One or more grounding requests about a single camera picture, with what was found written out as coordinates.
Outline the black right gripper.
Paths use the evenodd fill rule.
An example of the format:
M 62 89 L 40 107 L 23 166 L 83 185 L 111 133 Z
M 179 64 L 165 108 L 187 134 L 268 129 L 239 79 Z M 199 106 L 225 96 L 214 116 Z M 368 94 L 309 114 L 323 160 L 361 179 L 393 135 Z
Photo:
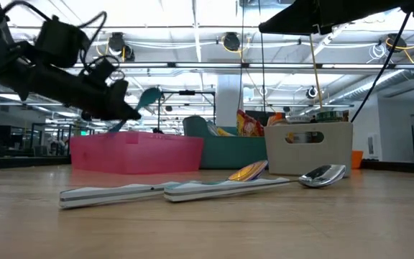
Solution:
M 404 0 L 320 0 L 320 34 L 379 12 L 405 5 Z M 295 0 L 267 21 L 259 24 L 263 34 L 311 35 L 317 33 L 318 1 Z

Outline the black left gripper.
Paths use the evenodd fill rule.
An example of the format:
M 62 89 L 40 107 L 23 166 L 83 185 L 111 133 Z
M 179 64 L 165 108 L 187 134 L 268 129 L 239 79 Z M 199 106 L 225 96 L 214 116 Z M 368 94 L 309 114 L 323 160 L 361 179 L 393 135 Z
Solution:
M 106 78 L 111 75 L 108 64 L 96 65 L 89 74 L 70 74 L 53 66 L 26 67 L 28 91 L 75 106 L 103 121 L 139 120 L 141 114 L 125 102 L 128 82 L 117 80 L 110 88 Z

